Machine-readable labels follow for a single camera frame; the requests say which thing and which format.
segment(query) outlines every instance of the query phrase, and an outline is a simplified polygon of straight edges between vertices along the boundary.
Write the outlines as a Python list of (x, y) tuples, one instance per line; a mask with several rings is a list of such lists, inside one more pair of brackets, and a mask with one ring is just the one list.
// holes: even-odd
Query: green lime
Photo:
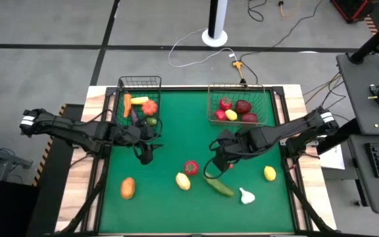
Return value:
[(157, 118), (153, 118), (153, 117), (147, 118), (147, 124), (149, 126), (156, 126), (157, 125)]

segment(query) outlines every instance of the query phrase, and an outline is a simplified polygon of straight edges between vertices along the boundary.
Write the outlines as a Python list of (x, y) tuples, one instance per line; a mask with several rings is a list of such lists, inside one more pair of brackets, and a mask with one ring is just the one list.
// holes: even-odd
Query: orange carrot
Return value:
[(131, 94), (124, 94), (124, 118), (127, 118), (130, 115), (131, 111)]

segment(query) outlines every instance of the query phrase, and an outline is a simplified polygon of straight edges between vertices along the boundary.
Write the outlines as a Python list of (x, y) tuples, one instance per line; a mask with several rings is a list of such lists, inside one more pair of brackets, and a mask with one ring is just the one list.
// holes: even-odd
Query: gray floor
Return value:
[[(302, 1), (299, 10), (281, 18), (277, 0), (260, 8), (262, 23), (246, 13), (245, 0), (229, 0), (225, 30), (227, 45), (271, 46), (302, 16), (312, 13), (318, 0)], [(113, 0), (19, 0), (0, 1), (0, 43), (100, 44)], [(290, 12), (295, 1), (286, 1)], [(209, 2), (204, 0), (122, 0), (109, 44), (172, 45), (178, 38), (207, 27)], [(329, 1), (324, 0), (315, 18), (303, 21), (281, 47), (358, 47), (371, 36), (364, 22), (346, 24)], [(203, 45), (200, 35), (182, 45)], [(176, 51), (175, 65), (204, 59), (212, 52)], [(13, 174), (30, 184), (41, 159), (47, 136), (20, 136), (18, 124), (25, 109), (45, 108), (57, 113), (63, 103), (83, 103), (90, 83), (98, 50), (0, 49), (0, 147), (13, 149), (17, 155), (34, 161), (33, 169), (16, 169)], [(208, 84), (238, 82), (227, 52), (207, 62), (186, 68), (172, 68), (166, 51), (107, 51), (98, 85), (115, 85), (124, 75), (159, 75), (164, 84)], [(331, 53), (261, 53), (244, 58), (257, 73), (260, 84), (301, 84), (307, 92), (330, 80), (338, 69), (336, 54)], [(244, 70), (249, 83), (255, 79)], [(346, 94), (343, 86), (336, 93)], [(320, 105), (326, 91), (308, 104), (308, 110)], [(326, 104), (338, 98), (330, 96)], [(348, 98), (331, 111), (354, 117)], [(340, 124), (345, 121), (336, 118)], [(10, 176), (12, 182), (19, 182)], [(344, 232), (379, 234), (379, 215), (369, 208), (351, 205), (358, 198), (354, 183), (327, 182), (330, 201), (338, 228)]]

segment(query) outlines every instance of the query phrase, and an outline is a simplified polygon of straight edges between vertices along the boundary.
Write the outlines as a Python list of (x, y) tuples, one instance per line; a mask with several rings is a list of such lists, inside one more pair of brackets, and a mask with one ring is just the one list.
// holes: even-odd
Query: white paper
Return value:
[(341, 146), (337, 145), (332, 149), (320, 155), (321, 167), (331, 169), (345, 169), (343, 155), (341, 154)]

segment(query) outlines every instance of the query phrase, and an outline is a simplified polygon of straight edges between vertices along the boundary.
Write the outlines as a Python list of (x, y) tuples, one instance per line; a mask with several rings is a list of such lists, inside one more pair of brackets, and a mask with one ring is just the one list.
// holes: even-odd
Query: white stand base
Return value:
[(209, 30), (205, 30), (201, 36), (203, 42), (210, 47), (220, 47), (228, 41), (228, 34), (222, 31), (222, 35), (218, 39), (213, 39), (209, 36)]

